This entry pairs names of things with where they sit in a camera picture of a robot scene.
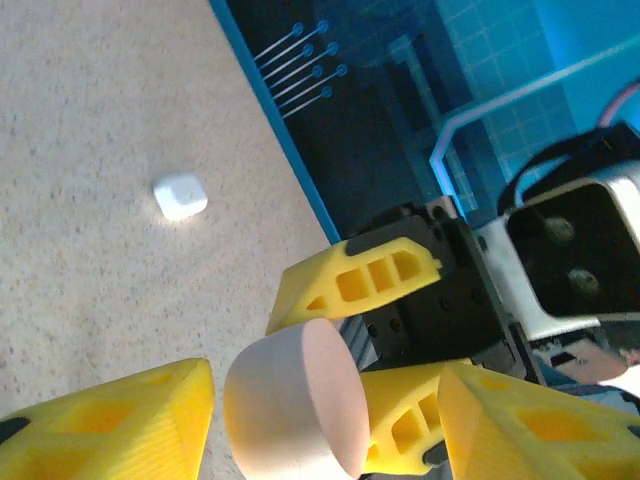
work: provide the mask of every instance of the white cube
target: white cube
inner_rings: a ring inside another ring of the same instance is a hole
[[[207,206],[207,194],[193,173],[179,173],[158,180],[153,194],[169,220],[182,220],[200,213]]]

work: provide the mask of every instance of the blue tray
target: blue tray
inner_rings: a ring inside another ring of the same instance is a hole
[[[490,220],[528,158],[640,73],[635,0],[211,3],[331,242],[443,193]]]

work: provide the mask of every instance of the yellow 3d-printed part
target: yellow 3d-printed part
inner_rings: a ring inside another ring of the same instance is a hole
[[[213,404],[191,359],[15,412],[31,423],[0,444],[0,479],[195,480]]]
[[[436,399],[440,374],[448,363],[360,374],[371,428],[365,472],[424,475],[429,471],[422,458],[444,438]]]
[[[440,260],[408,238],[357,255],[338,243],[282,274],[267,335],[313,318],[357,315],[440,280]]]
[[[456,480],[640,479],[637,416],[467,365],[438,404]]]

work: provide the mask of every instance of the blue plastic edge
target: blue plastic edge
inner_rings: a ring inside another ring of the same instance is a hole
[[[267,86],[262,80],[262,76],[253,61],[253,56],[242,38],[240,29],[231,14],[231,10],[229,10],[229,7],[224,0],[209,0],[209,3],[211,4],[211,8],[213,9],[216,17],[218,17],[222,30],[226,34],[227,39],[231,44],[231,48],[236,54],[238,62],[247,76],[249,84],[258,97],[258,101],[260,102],[264,113],[267,115],[271,128],[276,134],[276,138],[280,142],[282,150],[284,151],[287,160],[289,160],[293,173],[298,179],[298,182],[300,183],[300,186],[302,187],[302,190],[305,193],[307,200],[309,201],[309,204],[322,227],[322,230],[324,230],[324,233],[330,243],[334,244],[340,242],[342,239],[338,234],[338,230],[329,216],[329,212],[327,211],[327,208],[325,207],[324,202],[322,201],[322,198],[320,197],[320,194],[307,171],[307,167],[302,161],[302,157],[300,156],[298,149],[293,143],[291,135],[289,135],[289,131],[278,112],[276,104],[269,94]]]

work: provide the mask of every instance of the cylindrical foam block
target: cylindrical foam block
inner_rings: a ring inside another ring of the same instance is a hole
[[[238,355],[224,387],[224,416],[249,480],[362,473],[370,438],[364,389],[328,320],[285,328]]]

